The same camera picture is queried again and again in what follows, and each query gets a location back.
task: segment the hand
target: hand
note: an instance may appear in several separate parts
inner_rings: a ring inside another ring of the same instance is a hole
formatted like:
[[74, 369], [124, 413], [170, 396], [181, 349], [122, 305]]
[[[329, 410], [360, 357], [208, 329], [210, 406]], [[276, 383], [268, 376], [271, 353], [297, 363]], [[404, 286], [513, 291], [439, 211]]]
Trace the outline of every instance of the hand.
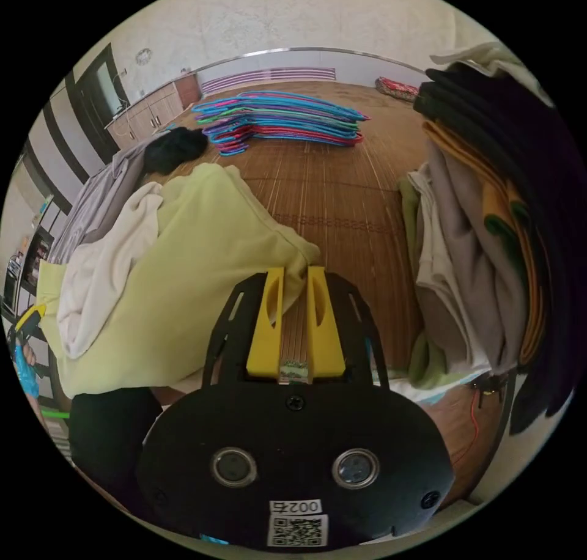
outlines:
[[37, 357], [28, 342], [23, 346], [23, 354], [26, 364], [29, 366], [35, 366], [37, 364]]

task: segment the cabinet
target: cabinet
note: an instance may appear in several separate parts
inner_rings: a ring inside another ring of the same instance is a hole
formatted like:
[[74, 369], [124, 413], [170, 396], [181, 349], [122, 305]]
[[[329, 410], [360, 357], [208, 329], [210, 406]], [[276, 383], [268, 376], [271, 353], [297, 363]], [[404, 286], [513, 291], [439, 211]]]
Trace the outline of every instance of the cabinet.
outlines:
[[125, 150], [151, 136], [199, 98], [195, 76], [182, 77], [127, 108], [106, 129], [120, 149]]

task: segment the woven mat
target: woven mat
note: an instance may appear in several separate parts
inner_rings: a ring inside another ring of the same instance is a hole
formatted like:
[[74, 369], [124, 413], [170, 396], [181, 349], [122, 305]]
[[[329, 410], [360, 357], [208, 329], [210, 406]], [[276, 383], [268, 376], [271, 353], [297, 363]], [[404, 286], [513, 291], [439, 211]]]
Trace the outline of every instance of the woven mat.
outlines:
[[[209, 146], [202, 158], [178, 167], [171, 177], [189, 174], [201, 162], [236, 165], [274, 219], [317, 244], [327, 270], [359, 288], [379, 328], [388, 368], [404, 369], [421, 319], [396, 183], [426, 159], [421, 116], [410, 104], [392, 100], [372, 87], [317, 81], [259, 88], [320, 97], [367, 114], [371, 120], [361, 124], [364, 142], [347, 149], [253, 139], [248, 150], [233, 157], [221, 157]], [[223, 92], [208, 100], [240, 91]], [[174, 122], [197, 126], [190, 112]], [[163, 183], [166, 179], [157, 180]], [[306, 361], [305, 323], [302, 297], [284, 316], [284, 361]]]

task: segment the beige towel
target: beige towel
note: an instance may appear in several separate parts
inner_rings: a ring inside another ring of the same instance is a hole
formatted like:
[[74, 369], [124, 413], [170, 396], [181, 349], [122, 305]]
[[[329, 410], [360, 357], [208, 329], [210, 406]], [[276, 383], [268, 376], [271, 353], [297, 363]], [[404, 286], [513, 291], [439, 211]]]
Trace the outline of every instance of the beige towel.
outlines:
[[96, 340], [118, 303], [135, 262], [157, 239], [159, 183], [147, 183], [122, 207], [112, 229], [79, 245], [65, 268], [57, 325], [63, 350], [79, 358]]

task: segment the black cloth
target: black cloth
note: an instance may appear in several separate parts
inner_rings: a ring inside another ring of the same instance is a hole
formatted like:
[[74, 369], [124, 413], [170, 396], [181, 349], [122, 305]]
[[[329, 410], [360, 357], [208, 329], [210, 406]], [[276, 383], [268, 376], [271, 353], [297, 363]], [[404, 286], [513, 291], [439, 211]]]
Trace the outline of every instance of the black cloth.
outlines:
[[587, 330], [587, 172], [556, 110], [512, 78], [488, 78], [460, 64], [427, 74], [435, 82], [421, 86], [414, 109], [457, 133], [512, 180], [546, 247], [550, 315], [512, 407], [511, 433], [519, 433], [545, 411], [560, 409], [587, 362], [581, 336]]
[[135, 476], [142, 442], [161, 405], [148, 388], [76, 395], [69, 414], [73, 463], [133, 515], [160, 525]]
[[207, 146], [208, 137], [202, 130], [173, 128], [145, 147], [143, 171], [169, 175], [182, 163], [200, 158]]

